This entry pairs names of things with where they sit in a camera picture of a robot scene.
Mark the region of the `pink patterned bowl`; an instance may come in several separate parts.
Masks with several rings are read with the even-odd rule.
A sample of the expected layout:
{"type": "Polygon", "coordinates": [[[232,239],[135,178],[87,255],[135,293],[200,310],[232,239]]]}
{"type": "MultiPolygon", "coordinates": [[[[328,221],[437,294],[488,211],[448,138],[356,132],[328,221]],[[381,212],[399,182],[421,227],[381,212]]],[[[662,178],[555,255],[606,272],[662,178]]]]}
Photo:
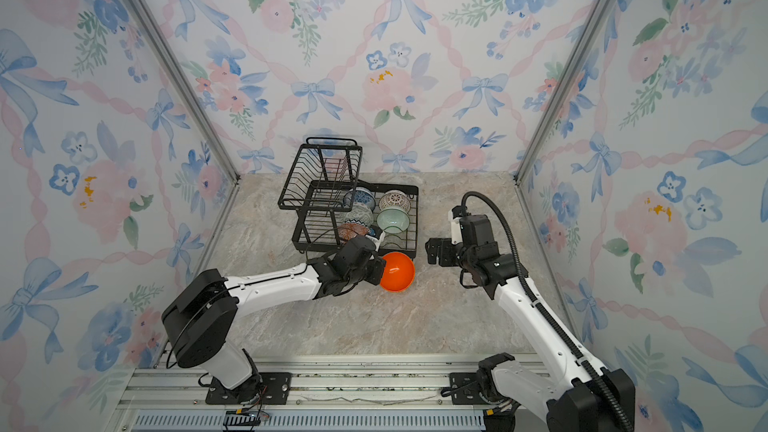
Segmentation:
{"type": "Polygon", "coordinates": [[[343,242],[348,242],[356,237],[377,237],[377,233],[371,227],[357,222],[342,223],[338,227],[337,233],[343,242]]]}

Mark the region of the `orange plastic bowl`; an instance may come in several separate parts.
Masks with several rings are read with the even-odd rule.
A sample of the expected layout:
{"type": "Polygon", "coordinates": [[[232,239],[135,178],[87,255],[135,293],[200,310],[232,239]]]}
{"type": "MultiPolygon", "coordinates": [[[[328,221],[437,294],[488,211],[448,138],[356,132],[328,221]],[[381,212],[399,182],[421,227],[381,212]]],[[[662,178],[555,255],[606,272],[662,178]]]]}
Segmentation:
{"type": "Polygon", "coordinates": [[[383,256],[385,261],[380,286],[392,293],[408,289],[415,278],[412,259],[402,252],[390,252],[383,256]]]}

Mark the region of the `mint green lined bowl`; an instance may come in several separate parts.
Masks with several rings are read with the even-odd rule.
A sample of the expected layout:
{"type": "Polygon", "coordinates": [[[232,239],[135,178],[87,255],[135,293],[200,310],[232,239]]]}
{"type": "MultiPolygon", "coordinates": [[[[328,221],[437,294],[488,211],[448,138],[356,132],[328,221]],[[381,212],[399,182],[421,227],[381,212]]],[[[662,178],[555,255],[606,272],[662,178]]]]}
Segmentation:
{"type": "Polygon", "coordinates": [[[387,234],[400,234],[410,227],[409,215],[398,208],[381,210],[376,218],[377,226],[387,234]]]}

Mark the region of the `white brown lattice bowl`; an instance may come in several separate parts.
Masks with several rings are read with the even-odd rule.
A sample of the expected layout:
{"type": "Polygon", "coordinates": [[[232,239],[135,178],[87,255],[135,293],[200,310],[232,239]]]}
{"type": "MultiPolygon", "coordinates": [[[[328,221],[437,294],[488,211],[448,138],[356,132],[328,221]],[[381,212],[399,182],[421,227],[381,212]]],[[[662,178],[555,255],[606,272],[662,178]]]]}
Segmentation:
{"type": "Polygon", "coordinates": [[[397,189],[385,192],[381,196],[378,205],[381,211],[397,209],[408,214],[411,210],[411,200],[409,196],[405,192],[397,189]]]}

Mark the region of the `blue floral bowl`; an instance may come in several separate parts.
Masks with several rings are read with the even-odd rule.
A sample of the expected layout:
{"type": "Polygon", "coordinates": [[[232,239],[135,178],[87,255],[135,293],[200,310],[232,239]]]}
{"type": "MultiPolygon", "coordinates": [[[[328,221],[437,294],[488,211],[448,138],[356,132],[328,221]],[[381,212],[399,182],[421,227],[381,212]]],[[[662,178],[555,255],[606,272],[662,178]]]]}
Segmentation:
{"type": "Polygon", "coordinates": [[[342,199],[344,207],[352,207],[355,203],[361,203],[368,206],[372,211],[376,208],[375,195],[365,187],[357,187],[355,190],[349,190],[342,199]]]}

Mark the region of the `green patterned bowl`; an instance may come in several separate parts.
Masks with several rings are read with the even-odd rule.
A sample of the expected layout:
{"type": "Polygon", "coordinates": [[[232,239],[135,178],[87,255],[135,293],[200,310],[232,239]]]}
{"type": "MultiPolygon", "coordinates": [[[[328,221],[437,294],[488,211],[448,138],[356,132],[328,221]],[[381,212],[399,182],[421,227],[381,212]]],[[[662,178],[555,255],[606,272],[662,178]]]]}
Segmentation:
{"type": "Polygon", "coordinates": [[[355,203],[352,209],[344,214],[343,222],[369,227],[374,222],[373,212],[365,204],[355,203]]]}

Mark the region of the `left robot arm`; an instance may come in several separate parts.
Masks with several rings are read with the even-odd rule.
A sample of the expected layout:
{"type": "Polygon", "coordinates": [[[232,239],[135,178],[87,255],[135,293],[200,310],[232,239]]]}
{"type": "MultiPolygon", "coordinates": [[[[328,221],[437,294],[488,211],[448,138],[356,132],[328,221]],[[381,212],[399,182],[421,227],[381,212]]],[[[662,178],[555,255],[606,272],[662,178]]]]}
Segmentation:
{"type": "Polygon", "coordinates": [[[361,282],[378,285],[385,261],[379,241],[357,236],[295,267],[252,276],[201,272],[161,314],[176,364],[202,368],[209,405],[253,404],[268,389],[254,360],[229,342],[233,323],[279,305],[340,297],[361,282]]]}

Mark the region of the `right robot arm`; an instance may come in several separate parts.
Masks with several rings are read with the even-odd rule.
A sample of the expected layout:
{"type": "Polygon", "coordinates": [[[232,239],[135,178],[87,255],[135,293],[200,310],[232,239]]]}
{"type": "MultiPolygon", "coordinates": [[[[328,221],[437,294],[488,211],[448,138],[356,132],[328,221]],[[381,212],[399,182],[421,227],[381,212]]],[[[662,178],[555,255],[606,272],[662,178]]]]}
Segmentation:
{"type": "Polygon", "coordinates": [[[611,371],[577,340],[543,299],[515,253],[503,254],[484,215],[452,212],[451,235],[432,238],[428,261],[469,274],[520,328],[546,376],[508,353],[478,364],[478,381],[491,402],[519,404],[551,431],[632,431],[635,387],[624,371],[611,371]]]}

